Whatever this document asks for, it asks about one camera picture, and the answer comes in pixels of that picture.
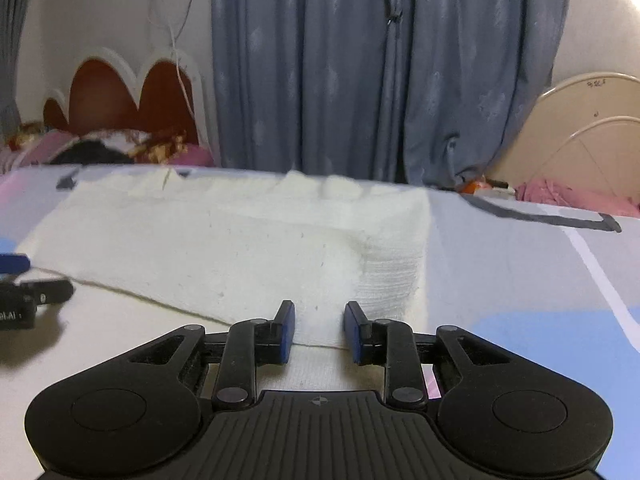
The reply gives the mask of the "pink bed sheet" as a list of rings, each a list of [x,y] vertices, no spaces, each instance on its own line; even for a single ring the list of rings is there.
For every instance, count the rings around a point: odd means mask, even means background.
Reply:
[[[639,217],[639,204],[630,197],[572,188],[546,178],[520,184],[515,189],[515,196],[521,202],[591,210],[612,216]]]

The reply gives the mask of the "striped pink pillow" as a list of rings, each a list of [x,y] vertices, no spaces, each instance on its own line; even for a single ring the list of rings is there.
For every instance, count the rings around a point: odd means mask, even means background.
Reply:
[[[63,130],[18,134],[1,148],[1,173],[47,164],[77,140],[77,136]]]

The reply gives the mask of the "grey window curtain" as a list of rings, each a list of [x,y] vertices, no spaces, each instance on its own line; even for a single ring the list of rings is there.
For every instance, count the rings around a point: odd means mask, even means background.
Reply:
[[[16,104],[17,59],[29,0],[1,0],[1,137],[20,125]]]

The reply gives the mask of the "blue curtain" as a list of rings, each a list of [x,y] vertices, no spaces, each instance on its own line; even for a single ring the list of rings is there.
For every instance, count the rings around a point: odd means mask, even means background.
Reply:
[[[460,188],[547,87],[570,0],[212,0],[224,166]]]

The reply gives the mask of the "orange box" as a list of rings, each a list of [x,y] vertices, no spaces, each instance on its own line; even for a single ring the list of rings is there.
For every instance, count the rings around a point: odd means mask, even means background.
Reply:
[[[508,182],[486,178],[467,183],[460,193],[480,197],[500,198],[500,200],[516,199],[516,192]]]

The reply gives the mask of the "dark floral blanket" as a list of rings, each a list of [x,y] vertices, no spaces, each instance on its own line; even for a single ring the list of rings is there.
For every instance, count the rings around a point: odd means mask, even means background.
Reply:
[[[176,128],[157,132],[96,130],[69,140],[47,159],[47,164],[215,166],[207,148]]]

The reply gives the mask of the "patterned bed sheet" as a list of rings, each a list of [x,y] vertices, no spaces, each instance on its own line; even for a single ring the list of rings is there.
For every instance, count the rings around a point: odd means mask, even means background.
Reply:
[[[426,300],[412,325],[461,326],[599,393],[614,434],[609,479],[639,474],[639,223],[617,234],[497,219],[459,196],[428,192]],[[1,474],[35,479],[24,434],[29,402],[48,385],[174,328],[188,314],[81,285],[40,312],[32,330],[1,336]]]

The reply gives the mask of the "red heart-shaped headboard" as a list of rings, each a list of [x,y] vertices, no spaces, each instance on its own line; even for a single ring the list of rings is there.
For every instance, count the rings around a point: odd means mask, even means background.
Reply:
[[[202,77],[182,51],[156,51],[135,72],[115,51],[96,49],[79,63],[67,93],[53,91],[46,97],[42,118],[47,129],[74,136],[176,128],[212,154]]]

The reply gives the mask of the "cream round headboard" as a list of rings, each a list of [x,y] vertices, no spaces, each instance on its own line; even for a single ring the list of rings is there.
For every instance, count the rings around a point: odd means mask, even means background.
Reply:
[[[516,188],[550,179],[639,200],[639,79],[586,73],[544,92],[487,177]]]

